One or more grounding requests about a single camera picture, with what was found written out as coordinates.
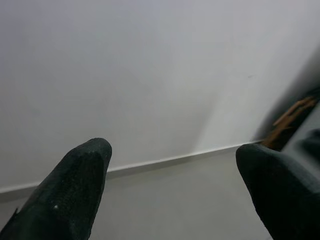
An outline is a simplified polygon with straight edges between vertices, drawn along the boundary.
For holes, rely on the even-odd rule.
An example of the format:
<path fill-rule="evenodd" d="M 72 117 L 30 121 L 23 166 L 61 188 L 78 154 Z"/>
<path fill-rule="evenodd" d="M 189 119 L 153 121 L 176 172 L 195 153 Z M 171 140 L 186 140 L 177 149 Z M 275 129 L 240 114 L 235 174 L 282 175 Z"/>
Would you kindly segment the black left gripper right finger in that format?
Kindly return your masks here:
<path fill-rule="evenodd" d="M 300 163 L 260 144 L 235 153 L 255 211 L 274 240 L 320 238 L 320 181 Z"/>

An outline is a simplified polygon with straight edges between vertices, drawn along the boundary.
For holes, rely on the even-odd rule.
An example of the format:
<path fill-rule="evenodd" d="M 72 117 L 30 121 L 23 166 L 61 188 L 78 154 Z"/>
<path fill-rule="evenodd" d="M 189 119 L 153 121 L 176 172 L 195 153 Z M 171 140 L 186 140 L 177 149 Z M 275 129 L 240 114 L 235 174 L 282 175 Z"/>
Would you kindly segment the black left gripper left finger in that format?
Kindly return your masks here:
<path fill-rule="evenodd" d="M 105 189 L 112 146 L 93 138 L 70 150 L 16 209 L 2 240 L 87 240 Z"/>

